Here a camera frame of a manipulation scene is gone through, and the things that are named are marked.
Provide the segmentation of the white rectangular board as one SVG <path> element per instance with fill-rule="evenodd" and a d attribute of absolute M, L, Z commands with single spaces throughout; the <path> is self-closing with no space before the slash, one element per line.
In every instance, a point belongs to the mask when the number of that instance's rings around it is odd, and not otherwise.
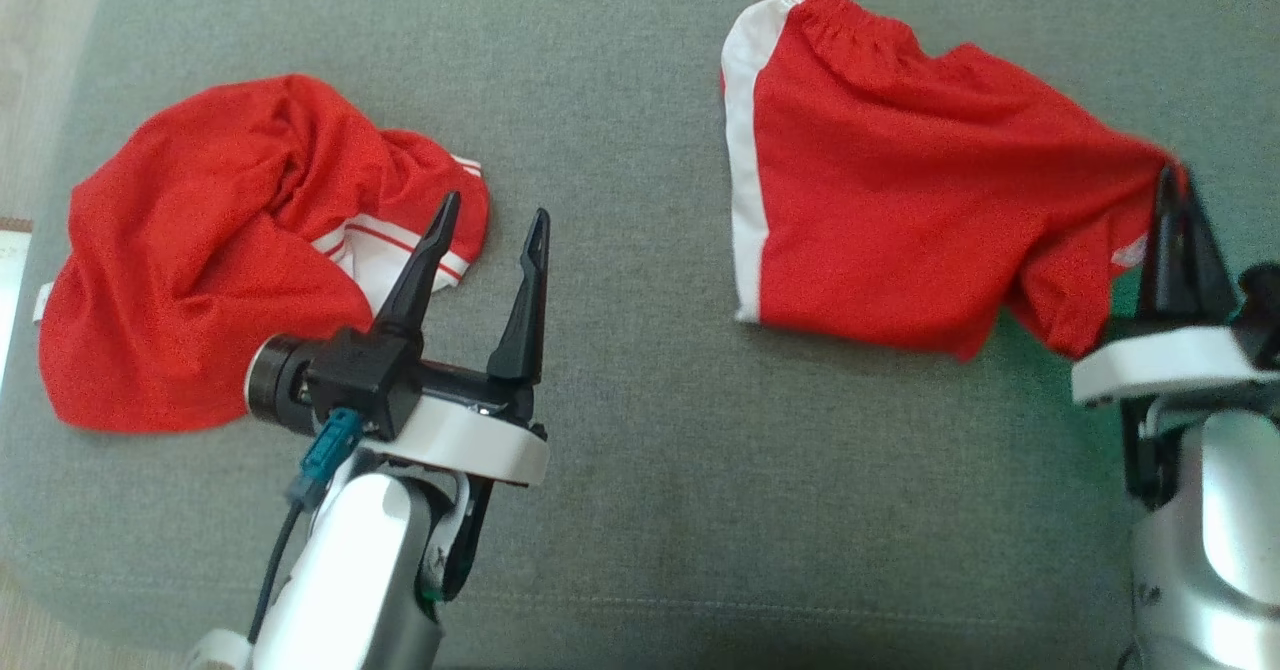
<path fill-rule="evenodd" d="M 0 217 L 0 387 L 17 322 L 31 238 L 29 220 Z"/>

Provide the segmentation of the red t-shirt with white trim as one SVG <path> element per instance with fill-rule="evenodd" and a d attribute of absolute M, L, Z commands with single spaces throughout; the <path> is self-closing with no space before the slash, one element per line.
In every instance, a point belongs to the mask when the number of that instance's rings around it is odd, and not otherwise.
<path fill-rule="evenodd" d="M 70 195 L 70 251 L 38 333 L 55 416 L 122 434 L 242 418 L 262 343 L 369 329 L 452 192 L 436 290 L 485 245 L 476 161 L 378 128 L 311 76 L 215 86 L 160 111 Z"/>

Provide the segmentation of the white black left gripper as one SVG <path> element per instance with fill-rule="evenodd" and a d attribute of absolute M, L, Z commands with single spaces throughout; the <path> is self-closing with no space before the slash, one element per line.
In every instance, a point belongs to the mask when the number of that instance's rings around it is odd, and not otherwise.
<path fill-rule="evenodd" d="M 375 316 L 372 331 L 422 343 L 422 322 L 440 261 L 451 251 L 461 192 L 442 201 Z M 462 471 L 511 486 L 543 483 L 550 457 L 545 428 L 532 420 L 541 380 L 550 256 L 550 214 L 539 208 L 518 256 L 522 279 L 486 374 L 442 363 L 411 372 L 420 400 L 396 439 L 361 447 L 424 468 Z"/>

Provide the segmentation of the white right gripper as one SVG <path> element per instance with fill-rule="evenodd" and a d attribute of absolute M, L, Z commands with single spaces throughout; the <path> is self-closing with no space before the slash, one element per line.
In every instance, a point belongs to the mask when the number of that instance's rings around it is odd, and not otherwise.
<path fill-rule="evenodd" d="M 1184 264 L 1199 313 L 1207 319 L 1229 319 L 1236 309 L 1236 292 L 1193 176 L 1187 176 L 1183 210 Z M 1183 311 L 1180 213 L 1178 172 L 1165 167 L 1147 233 L 1139 319 L 1171 319 Z M 1280 372 L 1254 365 L 1226 325 L 1116 339 L 1071 366 L 1075 405 L 1275 383 L 1280 383 Z"/>

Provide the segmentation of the red shorts with white stripe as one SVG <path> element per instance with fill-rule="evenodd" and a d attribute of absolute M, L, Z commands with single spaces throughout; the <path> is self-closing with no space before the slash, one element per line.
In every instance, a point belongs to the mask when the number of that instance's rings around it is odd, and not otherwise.
<path fill-rule="evenodd" d="M 721 53 L 736 318 L 966 361 L 1002 311 L 1070 359 L 1139 266 L 1167 150 L 972 44 L 762 0 Z"/>

